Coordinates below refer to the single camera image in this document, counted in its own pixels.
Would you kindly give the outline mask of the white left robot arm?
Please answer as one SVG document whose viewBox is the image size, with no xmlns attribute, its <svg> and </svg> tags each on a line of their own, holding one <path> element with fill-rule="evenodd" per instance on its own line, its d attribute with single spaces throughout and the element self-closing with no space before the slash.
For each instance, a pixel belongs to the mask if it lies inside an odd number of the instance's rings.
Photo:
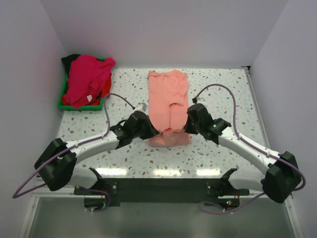
<svg viewBox="0 0 317 238">
<path fill-rule="evenodd" d="M 148 115 L 134 111 L 127 120 L 108 127 L 98 135 L 68 142 L 54 139 L 34 168 L 50 191 L 57 191 L 66 185 L 79 185 L 91 194 L 98 194 L 103 188 L 102 181 L 92 170 L 75 169 L 76 164 L 104 151 L 129 145 L 135 138 L 146 140 L 158 134 Z"/>
</svg>

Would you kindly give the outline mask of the salmon pink t-shirt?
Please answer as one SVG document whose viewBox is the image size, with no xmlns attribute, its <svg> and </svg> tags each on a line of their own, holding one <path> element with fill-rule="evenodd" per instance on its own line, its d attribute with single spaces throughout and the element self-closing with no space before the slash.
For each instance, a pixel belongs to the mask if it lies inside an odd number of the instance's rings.
<svg viewBox="0 0 317 238">
<path fill-rule="evenodd" d="M 159 135 L 149 140 L 153 147 L 176 147 L 191 143 L 185 132 L 188 109 L 188 75 L 178 70 L 150 71 L 149 117 Z"/>
</svg>

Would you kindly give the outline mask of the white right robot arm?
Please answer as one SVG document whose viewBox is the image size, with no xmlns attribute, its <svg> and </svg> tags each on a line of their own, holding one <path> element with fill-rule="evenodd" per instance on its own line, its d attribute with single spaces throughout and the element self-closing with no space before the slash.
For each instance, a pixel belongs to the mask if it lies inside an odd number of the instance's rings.
<svg viewBox="0 0 317 238">
<path fill-rule="evenodd" d="M 184 129 L 235 152 L 263 174 L 260 181 L 251 176 L 224 179 L 220 188 L 227 195 L 238 189 L 250 189 L 263 192 L 274 202 L 283 203 L 292 192 L 305 185 L 293 154 L 288 151 L 281 154 L 245 137 L 224 119 L 213 119 L 203 104 L 197 103 L 187 109 Z"/>
</svg>

